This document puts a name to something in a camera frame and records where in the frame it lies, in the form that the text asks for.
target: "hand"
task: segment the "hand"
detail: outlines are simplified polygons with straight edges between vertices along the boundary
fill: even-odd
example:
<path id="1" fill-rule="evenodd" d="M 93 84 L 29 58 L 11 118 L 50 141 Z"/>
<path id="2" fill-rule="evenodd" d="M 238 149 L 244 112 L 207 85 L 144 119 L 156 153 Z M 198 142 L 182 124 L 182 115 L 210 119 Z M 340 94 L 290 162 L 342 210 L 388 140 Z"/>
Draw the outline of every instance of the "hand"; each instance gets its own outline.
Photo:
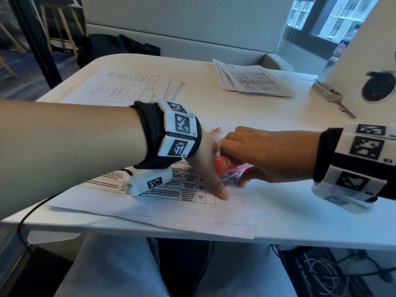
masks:
<path id="1" fill-rule="evenodd" d="M 186 158 L 191 167 L 206 180 L 210 191 L 220 199 L 227 199 L 229 192 L 221 182 L 213 167 L 213 154 L 219 151 L 215 142 L 221 128 L 216 128 L 210 134 L 202 130 L 202 140 L 198 151 L 192 157 Z"/>
<path id="2" fill-rule="evenodd" d="M 221 152 L 254 165 L 242 174 L 241 186 L 251 179 L 269 183 L 311 179 L 320 134 L 239 126 L 221 142 Z"/>

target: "person's left hand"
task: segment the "person's left hand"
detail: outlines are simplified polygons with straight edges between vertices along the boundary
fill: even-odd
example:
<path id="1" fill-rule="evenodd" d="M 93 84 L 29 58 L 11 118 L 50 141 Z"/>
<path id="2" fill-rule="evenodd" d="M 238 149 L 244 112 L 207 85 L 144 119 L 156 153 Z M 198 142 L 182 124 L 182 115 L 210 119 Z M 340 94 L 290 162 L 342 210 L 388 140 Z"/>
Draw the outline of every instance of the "person's left hand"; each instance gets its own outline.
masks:
<path id="1" fill-rule="evenodd" d="M 207 186 L 213 194 L 220 199 L 227 199 L 230 194 L 213 167 L 213 154 L 220 151 L 220 146 L 215 141 L 220 132 L 220 127 L 211 133 L 202 130 L 202 140 L 198 151 L 194 156 L 186 158 L 186 160 L 206 180 Z"/>

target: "armrest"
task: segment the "armrest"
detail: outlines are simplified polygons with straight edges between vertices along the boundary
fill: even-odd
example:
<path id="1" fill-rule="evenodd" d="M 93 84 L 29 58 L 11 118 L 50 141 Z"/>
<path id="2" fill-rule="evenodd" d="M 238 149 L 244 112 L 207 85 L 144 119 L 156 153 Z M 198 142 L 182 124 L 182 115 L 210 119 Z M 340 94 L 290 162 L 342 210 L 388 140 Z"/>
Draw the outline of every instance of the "armrest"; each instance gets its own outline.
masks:
<path id="1" fill-rule="evenodd" d="M 261 66 L 266 69 L 294 72 L 293 67 L 286 60 L 273 53 L 264 55 Z"/>

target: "water bottle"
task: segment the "water bottle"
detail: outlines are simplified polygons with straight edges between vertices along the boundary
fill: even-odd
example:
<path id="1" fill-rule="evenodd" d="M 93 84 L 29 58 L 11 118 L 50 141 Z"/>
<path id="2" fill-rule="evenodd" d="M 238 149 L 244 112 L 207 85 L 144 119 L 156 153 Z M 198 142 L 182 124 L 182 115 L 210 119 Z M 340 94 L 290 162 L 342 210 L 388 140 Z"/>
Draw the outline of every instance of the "water bottle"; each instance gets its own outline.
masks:
<path id="1" fill-rule="evenodd" d="M 343 39 L 338 44 L 337 48 L 335 48 L 333 56 L 330 57 L 330 59 L 327 61 L 326 65 L 325 65 L 324 69 L 320 73 L 320 75 L 318 77 L 318 80 L 320 82 L 324 81 L 324 79 L 327 77 L 327 75 L 329 74 L 329 72 L 331 71 L 331 69 L 333 68 L 335 63 L 340 59 L 340 57 L 343 54 L 344 50 L 347 48 L 347 46 L 349 45 L 350 41 L 353 39 L 355 34 L 360 29 L 360 26 L 361 26 L 361 24 L 356 24 L 352 30 L 348 31 L 344 35 Z"/>

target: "table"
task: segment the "table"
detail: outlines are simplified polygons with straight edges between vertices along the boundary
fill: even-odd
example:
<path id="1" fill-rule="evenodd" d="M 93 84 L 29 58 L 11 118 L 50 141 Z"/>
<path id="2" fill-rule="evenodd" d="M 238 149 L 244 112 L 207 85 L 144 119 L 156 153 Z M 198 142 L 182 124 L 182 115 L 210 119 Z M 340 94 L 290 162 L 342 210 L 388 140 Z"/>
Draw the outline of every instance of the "table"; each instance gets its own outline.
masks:
<path id="1" fill-rule="evenodd" d="M 310 91 L 315 76 L 273 71 L 299 92 L 295 98 L 267 97 L 223 91 L 212 63 L 116 54 L 96 59 L 40 98 L 40 102 L 61 102 L 103 65 L 124 69 L 156 71 L 183 76 L 176 100 L 184 102 L 198 117 L 233 120 L 239 125 L 267 130 L 317 130 L 342 127 L 349 118 L 335 104 Z M 268 184 L 253 180 L 247 189 L 260 195 L 253 242 L 340 248 L 396 250 L 396 202 L 380 199 L 369 214 L 351 214 L 314 196 L 312 181 Z M 30 208 L 2 222 L 16 225 Z M 44 205 L 26 221 L 30 230 L 96 232 L 161 238 L 244 241 L 201 233 L 159 229 L 117 218 L 54 210 Z"/>

